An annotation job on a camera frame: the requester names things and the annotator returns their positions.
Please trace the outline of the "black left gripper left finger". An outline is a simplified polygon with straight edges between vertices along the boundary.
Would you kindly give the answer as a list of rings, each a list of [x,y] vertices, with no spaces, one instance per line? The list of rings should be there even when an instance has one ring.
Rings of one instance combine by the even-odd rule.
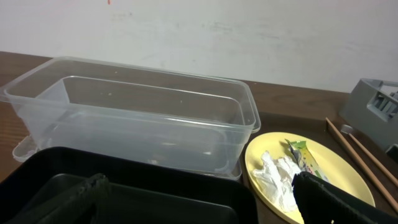
[[[109,180],[103,174],[95,174],[8,223],[97,223],[108,200]]]

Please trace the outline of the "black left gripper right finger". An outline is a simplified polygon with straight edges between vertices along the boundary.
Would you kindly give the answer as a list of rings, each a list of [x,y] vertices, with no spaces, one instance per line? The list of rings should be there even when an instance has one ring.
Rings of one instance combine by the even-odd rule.
[[[396,217],[308,172],[296,174],[292,187],[305,224],[397,224]]]

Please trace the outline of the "yellow plate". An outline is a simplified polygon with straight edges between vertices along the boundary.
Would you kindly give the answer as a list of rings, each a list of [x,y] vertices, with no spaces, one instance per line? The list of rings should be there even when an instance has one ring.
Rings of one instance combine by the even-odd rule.
[[[269,152],[273,159],[291,156],[290,151],[287,150],[287,141],[305,141],[308,150],[332,185],[373,207],[376,206],[373,195],[360,174],[342,157],[326,147],[326,144],[320,144],[297,134],[272,132],[255,137],[246,148],[244,160],[248,171],[248,179],[255,193],[276,215],[288,223],[303,223],[301,214],[297,209],[292,212],[283,212],[278,205],[272,203],[262,191],[262,187],[252,172],[255,169],[262,169],[261,156],[266,151]]]

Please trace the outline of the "green snack wrapper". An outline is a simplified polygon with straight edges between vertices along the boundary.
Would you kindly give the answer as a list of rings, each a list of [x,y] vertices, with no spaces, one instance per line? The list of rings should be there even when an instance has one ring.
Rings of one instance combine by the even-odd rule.
[[[328,178],[321,170],[320,166],[308,150],[306,141],[289,141],[286,139],[290,152],[293,154],[299,168],[302,171],[309,172],[318,178],[329,182]]]

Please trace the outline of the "white tissue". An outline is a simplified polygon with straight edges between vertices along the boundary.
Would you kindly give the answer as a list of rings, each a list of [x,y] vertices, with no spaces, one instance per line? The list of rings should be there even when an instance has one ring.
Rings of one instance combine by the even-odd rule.
[[[283,212],[293,212],[297,204],[292,182],[295,174],[301,172],[300,168],[289,156],[273,159],[268,151],[262,154],[261,160],[262,169],[254,169],[252,174],[263,194]]]

